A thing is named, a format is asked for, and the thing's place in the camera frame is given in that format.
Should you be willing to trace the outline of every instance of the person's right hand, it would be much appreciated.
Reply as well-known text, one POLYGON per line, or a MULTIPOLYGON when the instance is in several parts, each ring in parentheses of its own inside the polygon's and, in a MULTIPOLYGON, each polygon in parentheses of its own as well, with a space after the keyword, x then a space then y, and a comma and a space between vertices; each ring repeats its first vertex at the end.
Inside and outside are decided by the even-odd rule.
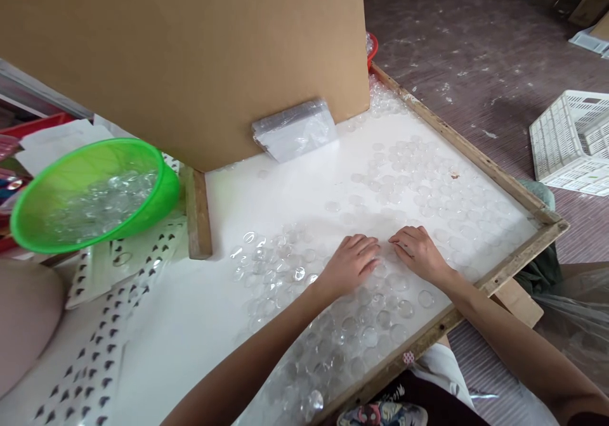
POLYGON ((427 280, 442 289, 446 282, 459 277, 438 251, 429 234, 422 226, 404 226, 389 238, 395 253, 408 268, 423 280, 427 280), (412 253, 409 255, 399 244, 403 244, 412 253))

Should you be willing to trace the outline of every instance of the wooden leg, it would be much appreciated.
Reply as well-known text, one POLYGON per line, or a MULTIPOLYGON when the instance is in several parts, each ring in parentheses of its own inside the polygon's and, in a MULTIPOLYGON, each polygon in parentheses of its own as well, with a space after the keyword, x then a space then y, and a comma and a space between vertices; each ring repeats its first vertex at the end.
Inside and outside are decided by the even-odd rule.
POLYGON ((188 256, 203 260, 212 253, 205 173, 190 166, 180 169, 186 188, 186 217, 188 225, 188 256))
POLYGON ((544 314, 543 309, 513 278, 505 282, 490 298, 529 328, 535 326, 544 314))

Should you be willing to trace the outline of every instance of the fingers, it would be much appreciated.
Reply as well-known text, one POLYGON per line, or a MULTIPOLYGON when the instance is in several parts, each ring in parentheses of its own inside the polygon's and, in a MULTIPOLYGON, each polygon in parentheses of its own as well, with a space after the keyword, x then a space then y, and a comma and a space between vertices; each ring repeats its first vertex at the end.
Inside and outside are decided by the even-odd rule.
POLYGON ((410 237, 418 240, 421 239, 421 231, 419 228, 415 228, 414 226, 404 226, 400 231, 398 231, 398 233, 402 232, 408 234, 410 237))
POLYGON ((360 278, 362 281, 366 280, 366 278, 372 274, 372 271, 381 263, 381 260, 375 258, 370 260, 366 266, 360 272, 360 278))
POLYGON ((341 244, 338 246, 338 248, 343 248, 345 247, 349 241, 351 240, 351 236, 345 236, 345 238, 343 239, 343 241, 341 242, 341 244))
POLYGON ((377 244, 370 244, 361 253, 362 259, 368 261, 370 258, 375 257, 381 251, 381 247, 377 244))
POLYGON ((351 239, 349 240, 349 242, 347 242, 347 244, 345 245, 346 248, 350 249, 352 247, 355 247, 355 245, 362 239, 366 239, 366 236, 361 235, 361 234, 356 234, 354 236, 351 237, 351 239))
POLYGON ((406 250, 401 248, 399 245, 393 244, 393 248, 398 258, 401 259, 403 263, 410 268, 410 265, 414 262, 413 258, 408 253, 406 253, 406 250))
POLYGON ((370 244, 376 244, 378 241, 379 240, 377 238, 364 238, 360 240, 357 244, 355 244, 353 250, 355 251, 355 253, 359 254, 370 244))
POLYGON ((395 233, 393 236, 391 236, 389 238, 389 242, 401 242, 404 245, 412 245, 417 241, 417 238, 412 237, 410 234, 402 231, 402 229, 400 231, 398 231, 397 233, 395 233))

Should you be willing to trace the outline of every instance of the red container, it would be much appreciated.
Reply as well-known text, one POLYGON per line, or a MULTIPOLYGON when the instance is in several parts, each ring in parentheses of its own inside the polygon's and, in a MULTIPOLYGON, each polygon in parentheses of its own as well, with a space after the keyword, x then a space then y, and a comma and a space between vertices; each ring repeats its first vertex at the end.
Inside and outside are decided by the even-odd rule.
POLYGON ((3 134, 5 136, 13 136, 17 139, 22 139, 24 136, 32 134, 33 132, 36 132, 38 130, 51 128, 57 125, 63 125, 67 122, 72 122, 73 120, 75 120, 75 118, 70 114, 60 112, 59 114, 46 117, 45 119, 34 120, 33 122, 27 122, 21 125, 0 130, 0 134, 3 134))
POLYGON ((372 39, 372 50, 370 51, 370 55, 368 56, 368 71, 372 66, 372 59, 376 55, 376 51, 379 49, 379 41, 376 39, 376 36, 370 33, 370 39, 372 39))

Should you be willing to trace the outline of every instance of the plastic bag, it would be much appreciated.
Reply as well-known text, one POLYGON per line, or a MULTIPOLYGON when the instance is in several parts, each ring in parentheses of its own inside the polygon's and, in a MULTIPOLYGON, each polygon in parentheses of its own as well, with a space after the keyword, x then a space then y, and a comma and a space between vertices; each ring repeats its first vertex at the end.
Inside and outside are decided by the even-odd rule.
POLYGON ((252 124, 254 140, 284 163, 338 138, 324 100, 311 100, 252 124))
POLYGON ((609 268, 569 277, 533 298, 544 309, 535 330, 609 394, 609 268))

